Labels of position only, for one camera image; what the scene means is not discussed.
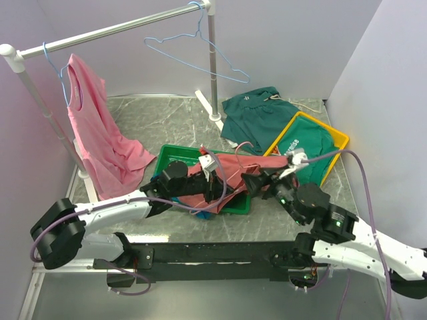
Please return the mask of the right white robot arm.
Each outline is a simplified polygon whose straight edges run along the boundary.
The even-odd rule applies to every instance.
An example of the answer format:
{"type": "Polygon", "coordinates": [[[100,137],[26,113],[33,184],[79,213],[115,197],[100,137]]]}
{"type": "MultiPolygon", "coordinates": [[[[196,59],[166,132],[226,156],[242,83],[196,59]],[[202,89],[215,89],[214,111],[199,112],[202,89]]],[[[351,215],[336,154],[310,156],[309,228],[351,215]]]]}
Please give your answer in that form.
{"type": "Polygon", "coordinates": [[[272,169],[242,174],[251,196],[273,197],[298,225],[311,225],[298,233],[289,254],[301,266],[335,265],[379,280],[411,299],[426,297],[426,250],[405,245],[379,231],[352,212],[330,201],[315,183],[299,184],[291,173],[279,177],[272,169]]]}

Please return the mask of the salmon red t shirt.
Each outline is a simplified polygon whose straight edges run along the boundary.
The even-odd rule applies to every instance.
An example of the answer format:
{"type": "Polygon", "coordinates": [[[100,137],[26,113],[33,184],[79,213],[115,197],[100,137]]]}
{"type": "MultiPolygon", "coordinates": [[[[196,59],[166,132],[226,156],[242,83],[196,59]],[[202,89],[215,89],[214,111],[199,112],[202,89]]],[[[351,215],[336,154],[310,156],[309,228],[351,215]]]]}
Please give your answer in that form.
{"type": "MultiPolygon", "coordinates": [[[[208,209],[208,212],[219,213],[221,209],[226,206],[234,197],[240,193],[247,193],[245,183],[241,178],[242,173],[249,174],[259,174],[260,168],[279,168],[288,164],[288,159],[286,156],[247,156],[247,155],[232,155],[231,153],[220,153],[217,155],[222,167],[224,168],[227,184],[233,188],[235,191],[231,195],[225,197],[225,199],[217,206],[211,209],[208,209]]],[[[194,174],[201,170],[201,165],[197,162],[194,166],[190,167],[188,174],[194,174]]],[[[211,203],[206,203],[202,194],[198,195],[189,195],[178,197],[178,201],[181,204],[187,205],[188,207],[203,208],[208,205],[216,202],[213,200],[211,203]]]]}

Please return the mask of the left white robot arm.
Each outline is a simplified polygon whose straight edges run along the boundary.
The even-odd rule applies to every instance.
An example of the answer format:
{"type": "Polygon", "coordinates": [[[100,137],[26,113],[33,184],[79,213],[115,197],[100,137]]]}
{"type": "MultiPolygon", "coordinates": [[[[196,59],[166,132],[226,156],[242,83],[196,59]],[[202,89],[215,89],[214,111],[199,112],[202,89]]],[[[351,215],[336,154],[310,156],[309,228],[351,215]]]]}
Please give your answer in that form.
{"type": "Polygon", "coordinates": [[[99,235],[98,230],[159,215],[174,206],[174,198],[183,196],[202,195],[204,209],[213,209],[233,192],[222,167],[190,173],[184,162],[173,161],[150,183],[127,195],[95,203],[73,204],[68,198],[54,202],[30,230],[30,257],[47,270],[90,258],[124,268],[133,259],[129,241],[119,233],[99,235]]]}

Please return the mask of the pink wire hanger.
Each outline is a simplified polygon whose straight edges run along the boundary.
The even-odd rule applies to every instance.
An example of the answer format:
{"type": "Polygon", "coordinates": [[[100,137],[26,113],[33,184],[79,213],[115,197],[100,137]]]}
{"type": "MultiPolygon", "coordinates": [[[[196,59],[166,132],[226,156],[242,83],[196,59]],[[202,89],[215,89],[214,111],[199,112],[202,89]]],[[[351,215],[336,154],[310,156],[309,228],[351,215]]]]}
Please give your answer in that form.
{"type": "MultiPolygon", "coordinates": [[[[259,173],[259,168],[261,167],[261,164],[264,163],[262,161],[266,160],[266,158],[263,158],[262,156],[258,155],[238,154],[238,150],[241,147],[245,147],[246,145],[253,147],[252,143],[250,143],[249,141],[244,141],[236,147],[234,155],[228,153],[220,153],[217,156],[220,160],[221,166],[223,167],[226,173],[227,184],[234,188],[235,191],[231,195],[225,196],[223,201],[218,206],[212,207],[211,209],[205,211],[218,214],[222,210],[222,208],[232,200],[233,197],[240,193],[246,193],[246,187],[241,178],[241,174],[259,173]]],[[[194,165],[189,169],[189,173],[196,173],[200,171],[200,169],[200,164],[194,165]]],[[[202,208],[208,206],[208,204],[203,200],[203,197],[201,196],[190,197],[188,198],[189,200],[183,200],[183,198],[184,197],[182,197],[181,200],[184,203],[187,203],[190,207],[202,208]]]]}

